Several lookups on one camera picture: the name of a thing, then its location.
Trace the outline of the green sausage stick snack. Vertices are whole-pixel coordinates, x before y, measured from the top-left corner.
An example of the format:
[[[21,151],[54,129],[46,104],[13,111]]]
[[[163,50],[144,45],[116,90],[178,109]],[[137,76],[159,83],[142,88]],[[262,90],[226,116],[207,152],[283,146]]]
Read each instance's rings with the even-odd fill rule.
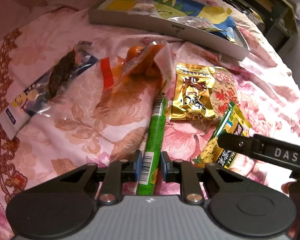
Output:
[[[148,128],[145,153],[138,183],[137,194],[149,196],[154,193],[157,181],[158,165],[164,137],[167,114],[167,99],[164,94],[156,97]]]

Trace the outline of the yellow green wafer bar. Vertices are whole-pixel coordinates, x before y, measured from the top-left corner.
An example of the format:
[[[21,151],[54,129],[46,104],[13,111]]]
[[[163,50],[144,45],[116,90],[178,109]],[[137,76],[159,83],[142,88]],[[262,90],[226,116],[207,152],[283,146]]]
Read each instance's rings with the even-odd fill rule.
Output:
[[[210,140],[198,157],[193,159],[194,164],[204,168],[208,163],[217,163],[229,169],[237,155],[231,148],[229,140],[236,135],[248,136],[249,129],[251,129],[251,124],[246,120],[240,108],[234,102],[230,102]]]

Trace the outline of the gold foil snack pouch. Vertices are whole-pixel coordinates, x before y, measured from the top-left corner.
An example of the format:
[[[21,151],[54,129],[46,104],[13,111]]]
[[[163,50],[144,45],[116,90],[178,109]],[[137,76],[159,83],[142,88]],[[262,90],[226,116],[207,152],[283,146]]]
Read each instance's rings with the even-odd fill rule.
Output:
[[[173,121],[211,120],[215,111],[210,94],[215,85],[214,67],[179,63],[176,65],[176,83],[168,117]]]

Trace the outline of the rice cracker pack red print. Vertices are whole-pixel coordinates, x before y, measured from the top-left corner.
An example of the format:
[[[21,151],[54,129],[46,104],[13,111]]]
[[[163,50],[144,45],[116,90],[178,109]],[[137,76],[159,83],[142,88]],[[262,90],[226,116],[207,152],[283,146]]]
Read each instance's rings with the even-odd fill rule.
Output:
[[[234,76],[223,67],[214,67],[215,84],[210,94],[210,101],[215,112],[215,118],[220,119],[228,109],[228,104],[234,102],[239,106],[239,98]]]

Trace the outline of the clear orange snack bag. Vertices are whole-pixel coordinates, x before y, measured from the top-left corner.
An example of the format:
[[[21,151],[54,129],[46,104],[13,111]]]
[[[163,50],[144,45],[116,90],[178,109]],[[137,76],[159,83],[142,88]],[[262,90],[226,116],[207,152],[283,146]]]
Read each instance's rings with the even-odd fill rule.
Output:
[[[175,74],[171,45],[162,40],[145,47],[133,46],[124,59],[119,56],[115,60],[110,57],[101,59],[100,71],[103,90],[117,86],[129,76],[144,76],[159,79],[160,90],[165,92]]]

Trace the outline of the white green vegetable snack pouch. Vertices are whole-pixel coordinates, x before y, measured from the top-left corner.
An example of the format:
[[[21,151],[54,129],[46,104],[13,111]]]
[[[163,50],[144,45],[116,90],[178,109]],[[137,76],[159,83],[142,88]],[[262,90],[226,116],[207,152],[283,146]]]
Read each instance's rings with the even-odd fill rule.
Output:
[[[127,11],[131,15],[152,16],[169,21],[185,24],[189,27],[207,32],[231,32],[236,26],[230,16],[231,9],[205,5],[200,11],[181,11],[168,5],[156,2],[137,2],[132,9]]]

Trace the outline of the pink floral bedsheet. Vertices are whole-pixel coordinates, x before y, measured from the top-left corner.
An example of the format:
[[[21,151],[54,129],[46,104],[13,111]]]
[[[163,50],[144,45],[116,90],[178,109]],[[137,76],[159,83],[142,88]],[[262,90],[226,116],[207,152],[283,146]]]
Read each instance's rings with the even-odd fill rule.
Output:
[[[243,61],[168,37],[175,62],[227,68],[253,131],[300,145],[300,90],[291,70],[247,16],[233,9],[232,17],[251,49]],[[115,60],[133,46],[162,39],[91,25],[87,10],[50,10],[0,40],[0,113],[80,40]],[[131,77],[106,103],[100,102],[102,87],[101,74],[83,74],[70,90],[65,119],[36,115],[13,140],[0,128],[0,239],[13,236],[5,209],[16,194],[87,162],[107,165],[144,148],[157,83]]]

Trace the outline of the shallow grey cardboard box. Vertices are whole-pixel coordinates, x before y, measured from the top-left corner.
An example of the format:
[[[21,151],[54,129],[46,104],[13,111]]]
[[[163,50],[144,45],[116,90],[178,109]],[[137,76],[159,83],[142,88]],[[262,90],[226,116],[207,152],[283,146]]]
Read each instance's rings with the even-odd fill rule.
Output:
[[[197,0],[106,0],[88,11],[91,24],[173,36],[242,61],[250,52],[232,10]]]

